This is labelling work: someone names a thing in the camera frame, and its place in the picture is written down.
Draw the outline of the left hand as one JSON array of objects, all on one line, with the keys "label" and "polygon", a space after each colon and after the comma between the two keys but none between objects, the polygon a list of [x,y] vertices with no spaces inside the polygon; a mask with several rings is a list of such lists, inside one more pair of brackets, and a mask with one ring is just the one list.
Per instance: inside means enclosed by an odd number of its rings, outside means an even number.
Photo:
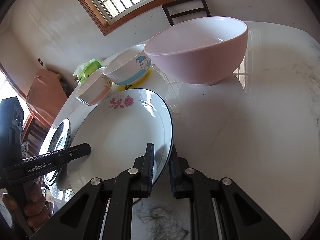
[{"label": "left hand", "polygon": [[[30,202],[25,206],[24,213],[28,217],[27,223],[29,227],[37,231],[50,219],[48,208],[45,205],[46,199],[38,183],[33,183],[29,190],[29,197]],[[15,211],[18,208],[16,200],[7,193],[2,194],[2,199],[14,222],[20,226],[15,215]]]}]

